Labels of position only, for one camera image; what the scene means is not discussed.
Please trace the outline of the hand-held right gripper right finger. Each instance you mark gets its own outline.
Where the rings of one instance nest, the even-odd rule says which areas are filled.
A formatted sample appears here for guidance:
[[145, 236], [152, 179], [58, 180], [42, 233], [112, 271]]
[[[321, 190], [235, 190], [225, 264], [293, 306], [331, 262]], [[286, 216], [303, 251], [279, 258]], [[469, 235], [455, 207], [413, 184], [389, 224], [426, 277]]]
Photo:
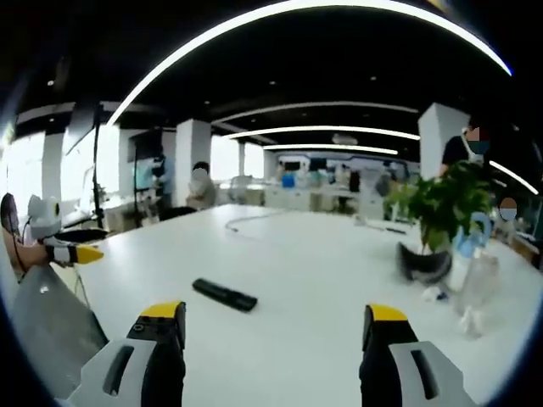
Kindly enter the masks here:
[[361, 405], [474, 406], [463, 374], [433, 343], [421, 341], [398, 309], [368, 304], [359, 368]]

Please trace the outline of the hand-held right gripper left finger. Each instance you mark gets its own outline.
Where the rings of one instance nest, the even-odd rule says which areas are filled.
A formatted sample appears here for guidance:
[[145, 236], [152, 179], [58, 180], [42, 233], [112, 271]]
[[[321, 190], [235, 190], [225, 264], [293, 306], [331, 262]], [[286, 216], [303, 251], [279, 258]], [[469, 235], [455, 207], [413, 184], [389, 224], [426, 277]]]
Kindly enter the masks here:
[[81, 368], [70, 406], [181, 406], [186, 304], [155, 304]]

